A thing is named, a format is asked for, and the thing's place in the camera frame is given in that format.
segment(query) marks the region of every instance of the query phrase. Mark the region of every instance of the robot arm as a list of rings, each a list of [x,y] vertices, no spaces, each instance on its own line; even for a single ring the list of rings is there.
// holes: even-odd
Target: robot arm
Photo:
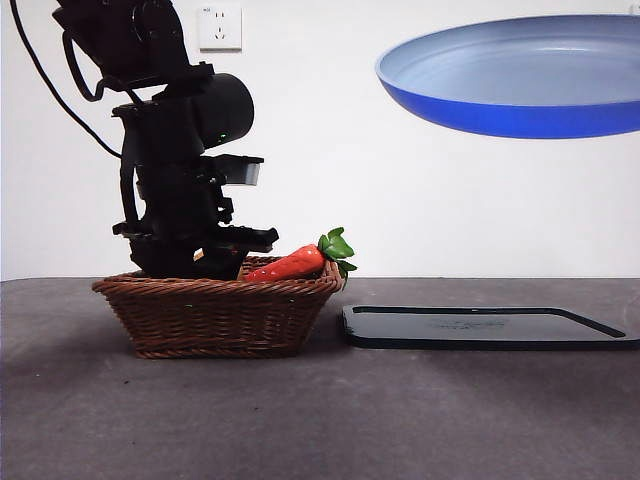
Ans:
[[[204,62],[190,65],[182,27],[169,0],[59,0],[53,16],[73,78],[90,101],[105,88],[126,92],[132,103],[113,110],[125,128],[120,190],[125,221],[114,233],[127,238],[132,260],[158,277],[234,279],[249,251],[268,252],[275,229],[222,226],[231,222],[227,183],[248,180],[262,159],[202,156],[244,136],[253,101],[244,84],[216,74]],[[95,93],[78,68],[74,43],[100,68]],[[137,88],[166,85],[150,100]],[[134,172],[146,203],[139,218]],[[204,257],[194,260],[203,249]]]

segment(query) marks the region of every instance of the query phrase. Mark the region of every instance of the tray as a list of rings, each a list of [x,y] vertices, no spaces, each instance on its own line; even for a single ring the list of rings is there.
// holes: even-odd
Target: tray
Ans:
[[[640,338],[559,308],[429,308],[351,305],[350,344],[363,348],[619,350]]]

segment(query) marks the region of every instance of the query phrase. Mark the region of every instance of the toy carrot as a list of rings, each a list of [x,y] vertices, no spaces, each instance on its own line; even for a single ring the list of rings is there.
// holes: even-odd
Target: toy carrot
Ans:
[[[357,269],[355,265],[345,261],[353,256],[353,249],[342,238],[344,228],[334,228],[327,235],[322,235],[318,245],[305,245],[286,257],[282,257],[264,267],[245,275],[248,282],[286,280],[302,278],[322,270],[325,260],[336,262],[340,276],[347,279],[349,272]]]

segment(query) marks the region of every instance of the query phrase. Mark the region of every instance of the blue plate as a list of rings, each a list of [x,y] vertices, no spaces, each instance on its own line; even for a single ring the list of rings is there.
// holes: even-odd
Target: blue plate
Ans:
[[[517,138],[640,130],[640,16],[453,28],[389,50],[376,71],[404,108],[458,130]]]

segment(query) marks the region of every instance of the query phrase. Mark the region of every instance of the electrical outlet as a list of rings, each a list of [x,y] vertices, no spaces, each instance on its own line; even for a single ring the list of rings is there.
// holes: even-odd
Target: electrical outlet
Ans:
[[[198,9],[200,50],[242,50],[242,8],[229,3]]]

